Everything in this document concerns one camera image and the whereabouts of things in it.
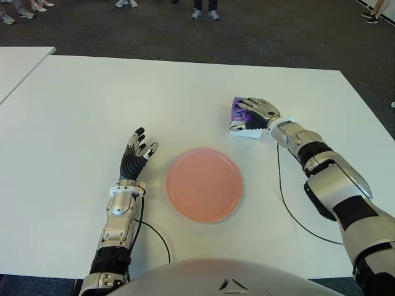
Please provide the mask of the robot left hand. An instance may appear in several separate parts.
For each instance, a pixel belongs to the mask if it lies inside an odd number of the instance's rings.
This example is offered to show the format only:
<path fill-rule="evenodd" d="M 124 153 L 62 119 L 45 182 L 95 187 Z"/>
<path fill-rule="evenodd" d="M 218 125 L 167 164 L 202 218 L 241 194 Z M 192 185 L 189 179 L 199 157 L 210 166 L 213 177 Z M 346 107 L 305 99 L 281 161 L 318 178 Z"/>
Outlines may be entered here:
<path fill-rule="evenodd" d="M 138 128 L 129 138 L 125 151 L 120 162 L 119 180 L 137 181 L 138 176 L 144 169 L 148 160 L 155 154 L 159 147 L 158 142 L 153 142 L 150 146 L 143 143 L 145 129 Z"/>

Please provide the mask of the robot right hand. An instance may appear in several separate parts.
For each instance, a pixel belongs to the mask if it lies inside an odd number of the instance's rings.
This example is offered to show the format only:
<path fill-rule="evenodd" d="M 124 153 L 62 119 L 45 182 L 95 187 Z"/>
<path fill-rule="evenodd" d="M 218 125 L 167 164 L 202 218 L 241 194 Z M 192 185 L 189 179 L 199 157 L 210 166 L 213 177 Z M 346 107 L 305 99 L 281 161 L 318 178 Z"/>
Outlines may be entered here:
<path fill-rule="evenodd" d="M 264 99 L 237 98 L 235 107 L 242 110 L 249 120 L 231 124 L 230 131 L 267 129 L 272 121 L 280 118 L 278 109 Z"/>

